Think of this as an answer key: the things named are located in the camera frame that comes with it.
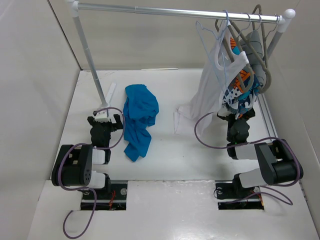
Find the blue t shirt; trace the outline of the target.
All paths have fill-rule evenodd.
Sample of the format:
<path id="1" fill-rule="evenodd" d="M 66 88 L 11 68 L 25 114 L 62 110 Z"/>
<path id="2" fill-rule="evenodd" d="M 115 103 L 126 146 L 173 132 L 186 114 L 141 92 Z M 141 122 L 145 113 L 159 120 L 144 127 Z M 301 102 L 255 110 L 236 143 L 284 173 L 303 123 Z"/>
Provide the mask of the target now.
<path id="1" fill-rule="evenodd" d="M 157 98 L 144 84 L 132 84 L 125 88 L 126 101 L 123 106 L 125 118 L 124 140 L 128 142 L 125 155 L 132 161 L 144 158 L 149 150 L 152 136 L 148 127 L 156 124 L 159 113 Z"/>

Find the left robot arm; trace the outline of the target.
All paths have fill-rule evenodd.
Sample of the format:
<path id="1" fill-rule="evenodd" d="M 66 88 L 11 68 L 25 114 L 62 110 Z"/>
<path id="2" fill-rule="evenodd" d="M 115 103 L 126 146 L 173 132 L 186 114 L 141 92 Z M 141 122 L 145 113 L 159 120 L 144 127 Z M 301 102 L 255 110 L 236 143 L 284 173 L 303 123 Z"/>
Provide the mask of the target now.
<path id="1" fill-rule="evenodd" d="M 108 118 L 89 116 L 91 144 L 63 144 L 56 157 L 51 182 L 54 186 L 75 187 L 80 191 L 94 189 L 100 198 L 111 194 L 111 180 L 108 174 L 93 170 L 93 165 L 107 165 L 111 159 L 111 133 L 122 130 L 119 114 Z"/>

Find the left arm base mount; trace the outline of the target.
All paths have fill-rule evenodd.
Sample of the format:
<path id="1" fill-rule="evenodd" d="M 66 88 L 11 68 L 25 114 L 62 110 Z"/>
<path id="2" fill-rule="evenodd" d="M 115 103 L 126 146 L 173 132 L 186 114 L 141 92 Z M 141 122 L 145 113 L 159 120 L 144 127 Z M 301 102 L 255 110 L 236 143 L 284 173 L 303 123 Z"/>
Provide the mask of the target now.
<path id="1" fill-rule="evenodd" d="M 127 208 L 128 181 L 112 180 L 110 189 L 96 189 L 96 211 L 125 211 Z M 91 191 L 82 194 L 80 209 L 91 211 L 94 206 L 94 194 Z"/>

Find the light blue wire hanger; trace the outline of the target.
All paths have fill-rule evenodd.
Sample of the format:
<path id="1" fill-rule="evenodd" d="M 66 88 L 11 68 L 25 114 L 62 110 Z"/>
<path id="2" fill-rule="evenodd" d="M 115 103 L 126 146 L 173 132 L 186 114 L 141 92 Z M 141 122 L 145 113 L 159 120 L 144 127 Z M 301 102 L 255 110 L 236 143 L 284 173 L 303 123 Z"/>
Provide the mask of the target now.
<path id="1" fill-rule="evenodd" d="M 224 60 L 224 54 L 221 53 L 222 55 L 222 65 L 220 65 L 219 63 L 219 52 L 222 48 L 222 43 L 225 37 L 225 33 L 228 27 L 228 23 L 229 21 L 229 13 L 227 10 L 223 10 L 223 12 L 225 12 L 226 14 L 226 19 L 223 20 L 223 22 L 225 22 L 225 26 L 222 29 L 222 31 L 218 30 L 217 33 L 215 33 L 213 30 L 203 27 L 203 25 L 197 20 L 195 22 L 195 28 L 196 31 L 200 37 L 200 40 L 202 42 L 202 46 L 205 50 L 207 59 L 211 65 L 212 70 L 214 71 L 216 77 L 217 77 L 217 81 L 218 83 L 222 86 L 222 84 L 226 84 L 227 80 L 228 80 L 228 75 L 226 72 L 226 64 L 225 64 L 225 60 Z M 208 50 L 205 41 L 204 41 L 204 37 L 203 35 L 200 33 L 200 29 L 202 31 L 207 31 L 209 32 L 213 37 L 214 37 L 214 44 L 213 47 L 211 48 L 211 50 Z"/>

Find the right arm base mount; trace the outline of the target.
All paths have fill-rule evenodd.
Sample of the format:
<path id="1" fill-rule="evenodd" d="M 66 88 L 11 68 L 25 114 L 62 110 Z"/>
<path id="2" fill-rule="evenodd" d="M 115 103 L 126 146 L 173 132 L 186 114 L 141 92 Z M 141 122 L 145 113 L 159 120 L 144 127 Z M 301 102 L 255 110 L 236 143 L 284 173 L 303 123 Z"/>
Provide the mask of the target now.
<path id="1" fill-rule="evenodd" d="M 231 181 L 216 181 L 213 191 L 218 210 L 264 210 L 259 187 L 237 187 Z"/>

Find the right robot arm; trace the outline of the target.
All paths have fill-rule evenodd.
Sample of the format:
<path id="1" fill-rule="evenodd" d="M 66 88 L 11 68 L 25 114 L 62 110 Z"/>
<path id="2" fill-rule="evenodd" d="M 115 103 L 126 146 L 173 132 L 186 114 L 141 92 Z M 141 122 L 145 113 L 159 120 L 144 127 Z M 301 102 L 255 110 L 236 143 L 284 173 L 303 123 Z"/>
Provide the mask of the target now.
<path id="1" fill-rule="evenodd" d="M 229 157 L 234 160 L 257 160 L 258 162 L 258 168 L 235 174 L 232 183 L 219 184 L 223 189 L 231 190 L 237 197 L 243 197 L 255 187 L 274 186 L 302 179 L 303 167 L 298 160 L 294 159 L 284 139 L 253 144 L 247 142 L 250 129 L 248 120 L 255 116 L 253 109 L 240 118 L 236 118 L 232 113 L 227 116 L 217 116 L 228 122 L 226 140 Z"/>

